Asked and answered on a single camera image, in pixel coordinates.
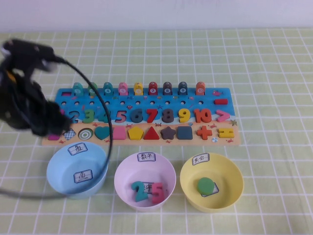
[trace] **bullseye circle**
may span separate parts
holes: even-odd
[[[89,140],[92,136],[93,136],[93,130],[89,128],[82,129],[78,133],[78,137],[83,141]]]

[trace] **pink bowl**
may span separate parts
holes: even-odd
[[[148,199],[135,201],[137,192],[132,183],[144,182]],[[162,183],[164,200],[158,204],[152,202],[152,183]],[[171,196],[176,185],[176,173],[173,165],[165,157],[153,152],[140,152],[128,156],[118,166],[114,176],[117,195],[131,208],[150,212],[160,208]]]

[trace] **heart shape block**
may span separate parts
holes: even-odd
[[[110,135],[110,129],[108,126],[102,127],[97,126],[94,130],[94,134],[97,136],[99,140],[104,140],[106,137]]]

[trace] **green checkered tablecloth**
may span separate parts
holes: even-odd
[[[228,87],[242,145],[115,146],[105,187],[90,199],[1,197],[0,234],[313,234],[313,29],[0,34],[9,37],[52,45],[99,86]],[[85,84],[67,67],[34,79],[50,99],[59,88]],[[45,171],[59,148],[1,123],[1,187],[52,191]],[[114,191],[116,167],[138,151],[161,153],[177,172],[173,195],[155,212],[133,211]],[[192,208],[179,183],[183,163],[204,151],[233,160],[245,180],[235,206],[215,214]]]

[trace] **orange plus sign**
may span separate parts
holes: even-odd
[[[212,135],[212,131],[211,130],[207,130],[206,126],[202,126],[201,130],[197,131],[197,136],[202,136],[203,140],[207,140],[208,136]]]

